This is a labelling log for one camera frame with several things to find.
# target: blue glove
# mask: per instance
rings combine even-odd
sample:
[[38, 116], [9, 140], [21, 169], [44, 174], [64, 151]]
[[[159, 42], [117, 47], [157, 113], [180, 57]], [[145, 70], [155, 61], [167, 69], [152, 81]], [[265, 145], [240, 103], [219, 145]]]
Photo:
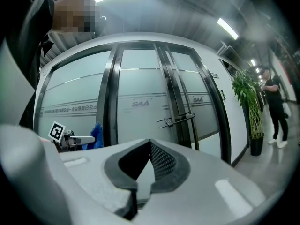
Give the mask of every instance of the blue glove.
[[93, 143], [82, 145], [82, 150], [96, 149], [103, 147], [103, 129], [100, 123], [96, 123], [93, 130], [90, 133], [95, 138]]

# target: wall sign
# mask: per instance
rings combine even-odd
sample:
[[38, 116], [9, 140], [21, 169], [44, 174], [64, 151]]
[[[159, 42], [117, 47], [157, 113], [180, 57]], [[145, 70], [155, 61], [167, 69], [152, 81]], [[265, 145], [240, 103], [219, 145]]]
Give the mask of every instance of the wall sign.
[[62, 136], [64, 135], [64, 130], [66, 126], [61, 125], [60, 123], [54, 121], [54, 123], [51, 126], [50, 132], [48, 136], [52, 138], [53, 140], [60, 143]]
[[211, 74], [212, 77], [214, 77], [214, 78], [219, 78], [218, 74], [216, 74], [216, 73], [210, 73], [210, 74]]

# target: floor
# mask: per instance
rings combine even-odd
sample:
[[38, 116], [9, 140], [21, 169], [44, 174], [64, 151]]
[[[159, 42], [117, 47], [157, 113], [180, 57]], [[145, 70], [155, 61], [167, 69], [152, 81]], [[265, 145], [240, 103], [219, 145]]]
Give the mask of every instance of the floor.
[[[263, 111], [264, 118], [264, 141], [260, 156], [253, 157], [248, 149], [236, 169], [254, 181], [270, 197], [278, 190], [284, 189], [293, 174], [300, 157], [300, 106], [288, 104], [292, 117], [287, 119], [289, 132], [288, 144], [279, 149], [276, 144], [269, 145], [268, 140], [273, 137], [273, 124], [268, 106]], [[282, 130], [279, 126], [278, 139], [282, 139]]]

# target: wall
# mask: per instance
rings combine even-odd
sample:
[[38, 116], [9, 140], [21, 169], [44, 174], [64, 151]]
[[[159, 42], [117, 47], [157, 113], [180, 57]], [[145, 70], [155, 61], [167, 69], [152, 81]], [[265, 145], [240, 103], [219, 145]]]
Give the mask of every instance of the wall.
[[60, 54], [58, 57], [49, 62], [41, 71], [40, 83], [37, 86], [37, 97], [39, 96], [42, 84], [50, 71], [50, 68], [60, 61], [68, 58], [69, 56], [80, 52], [82, 50], [97, 46], [104, 45], [114, 42], [122, 41], [132, 41], [132, 40], [150, 40], [150, 41], [161, 41], [179, 44], [187, 47], [194, 48], [200, 55], [202, 62], [207, 66], [208, 70], [212, 73], [218, 74], [219, 78], [215, 78], [215, 82], [220, 90], [223, 90], [226, 96], [224, 101], [225, 109], [227, 112], [229, 126], [231, 131], [231, 141], [232, 141], [232, 157], [231, 162], [233, 162], [236, 157], [242, 152], [245, 145], [247, 144], [247, 131], [245, 118], [243, 110], [240, 107], [237, 99], [234, 97], [233, 90], [231, 89], [231, 80], [227, 74], [225, 68], [222, 66], [219, 57], [216, 55], [214, 50], [211, 50], [200, 43], [188, 40], [186, 38], [167, 35], [167, 34], [157, 34], [157, 33], [127, 33], [127, 34], [117, 34], [112, 36], [105, 36], [93, 39], [91, 41], [82, 43], [75, 46], [68, 51]]
[[289, 95], [289, 100], [297, 101], [293, 86], [290, 84], [288, 77], [287, 77], [283, 67], [281, 66], [279, 60], [277, 59], [277, 57], [275, 56], [275, 54], [272, 50], [269, 50], [269, 53], [270, 53], [271, 62], [272, 62], [274, 69], [276, 70], [278, 76], [282, 77], [282, 80], [285, 84], [287, 93]]

